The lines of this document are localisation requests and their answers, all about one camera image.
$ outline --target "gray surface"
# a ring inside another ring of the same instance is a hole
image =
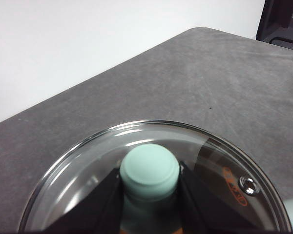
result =
[[[283,199],[293,197],[293,51],[194,28],[0,123],[0,231],[17,229],[38,180],[66,150],[139,119],[228,139]]]

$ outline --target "dark object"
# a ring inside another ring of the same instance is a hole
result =
[[[118,234],[123,209],[121,185],[119,169],[113,169],[84,200],[44,232]]]
[[[256,40],[293,49],[293,0],[266,0]]]
[[[282,38],[282,37],[275,37],[275,38],[272,38],[272,39],[269,41],[269,44],[272,44],[272,42],[273,42],[274,40],[281,40],[281,41],[285,41],[285,42],[288,42],[288,43],[293,43],[293,40],[291,40],[291,39]]]
[[[209,191],[185,163],[180,166],[178,203],[184,233],[209,233],[212,228],[256,228]]]
[[[256,40],[263,40],[279,27],[288,28],[293,17],[293,0],[266,0]]]

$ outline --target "metal rim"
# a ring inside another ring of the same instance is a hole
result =
[[[257,176],[259,176],[261,178],[262,181],[266,182],[266,187],[268,188],[267,191],[270,192],[270,197],[274,199],[274,204],[277,204],[277,214],[280,215],[279,218],[277,218],[277,220],[282,220],[282,226],[285,229],[284,231],[288,231],[288,232],[292,232],[292,226],[290,223],[290,219],[288,217],[287,211],[284,207],[284,204],[279,196],[279,194],[276,191],[276,188],[273,186],[273,184],[271,183],[271,181],[269,180],[269,178],[266,176],[266,174],[260,169],[260,167],[246,154],[244,153],[241,149],[239,149],[237,146],[235,146],[234,144],[232,144],[231,142],[229,142],[226,139],[223,139],[222,137],[216,136],[215,134],[212,134],[202,128],[190,125],[190,124],[186,124],[186,123],[180,123],[180,122],[175,122],[175,121],[169,121],[169,120],[138,120],[138,121],[132,121],[132,122],[127,122],[127,123],[123,123],[123,124],[119,124],[110,128],[107,128],[105,130],[102,130],[100,132],[97,132],[93,135],[91,135],[90,137],[82,140],[81,142],[79,142],[78,144],[76,144],[74,147],[72,147],[70,150],[68,150],[65,154],[63,154],[58,160],[56,160],[53,165],[47,170],[47,172],[42,176],[42,178],[39,180],[39,182],[37,183],[35,189],[33,190],[29,201],[27,202],[27,205],[24,209],[23,212],[23,216],[21,218],[20,221],[20,225],[19,225],[19,232],[24,232],[27,220],[28,220],[28,216],[30,214],[30,211],[32,209],[32,206],[34,204],[34,201],[36,200],[36,197],[38,196],[41,188],[43,187],[44,183],[46,182],[46,180],[48,179],[49,175],[52,174],[52,172],[54,172],[54,170],[60,165],[62,164],[75,150],[81,148],[83,145],[87,144],[88,142],[94,140],[95,138],[110,132],[116,128],[119,127],[124,127],[124,126],[128,126],[128,125],[132,125],[132,124],[148,124],[148,123],[153,123],[153,124],[166,124],[166,125],[172,125],[172,126],[177,126],[177,127],[182,127],[182,128],[187,128],[187,129],[191,129],[197,132],[201,132],[204,133],[206,135],[208,135],[209,137],[212,137],[213,139],[219,141],[220,143],[222,143],[223,145],[227,146],[229,149],[233,150],[237,155],[239,155],[241,157],[241,159],[243,159],[246,163],[251,164],[253,171],[256,173]]]

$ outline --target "gray tabletop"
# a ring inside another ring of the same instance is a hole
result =
[[[193,28],[0,123],[0,231],[18,228],[37,182],[66,150],[140,119],[228,139],[283,199],[293,197],[293,51]]]

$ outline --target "orange object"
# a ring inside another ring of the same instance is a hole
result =
[[[172,234],[183,234],[182,228],[179,228],[177,231],[173,232]]]
[[[223,167],[223,175],[226,180],[226,183],[234,196],[234,198],[240,203],[242,206],[247,206],[248,201],[246,198],[242,195],[242,192],[240,191],[237,183],[234,180],[234,177],[232,175],[232,171],[228,167]]]

